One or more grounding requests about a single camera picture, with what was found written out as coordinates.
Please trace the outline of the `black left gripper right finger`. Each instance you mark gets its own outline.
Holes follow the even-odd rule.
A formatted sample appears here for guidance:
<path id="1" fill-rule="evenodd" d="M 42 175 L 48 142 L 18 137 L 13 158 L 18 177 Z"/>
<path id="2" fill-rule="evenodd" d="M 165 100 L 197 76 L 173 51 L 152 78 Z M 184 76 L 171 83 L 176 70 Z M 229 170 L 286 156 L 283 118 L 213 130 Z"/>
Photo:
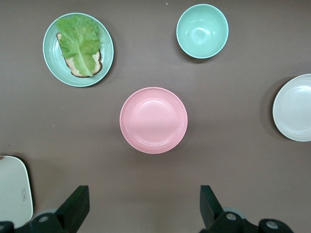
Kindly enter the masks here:
<path id="1" fill-rule="evenodd" d="M 225 211 L 209 185 L 200 187 L 200 213 L 205 228 L 201 233 L 291 233 L 292 229 L 276 219 L 262 219 L 256 226 L 239 214 Z"/>

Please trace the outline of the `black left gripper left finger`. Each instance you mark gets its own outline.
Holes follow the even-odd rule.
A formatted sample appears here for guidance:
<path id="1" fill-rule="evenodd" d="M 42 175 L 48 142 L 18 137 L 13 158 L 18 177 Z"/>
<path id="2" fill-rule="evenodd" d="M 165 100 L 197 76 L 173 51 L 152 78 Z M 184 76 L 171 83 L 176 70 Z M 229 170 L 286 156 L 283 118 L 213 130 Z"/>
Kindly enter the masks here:
<path id="1" fill-rule="evenodd" d="M 0 223 L 2 233 L 76 233 L 90 210 L 89 187 L 81 185 L 55 211 L 37 216 L 26 225 L 15 228 L 13 222 Z"/>

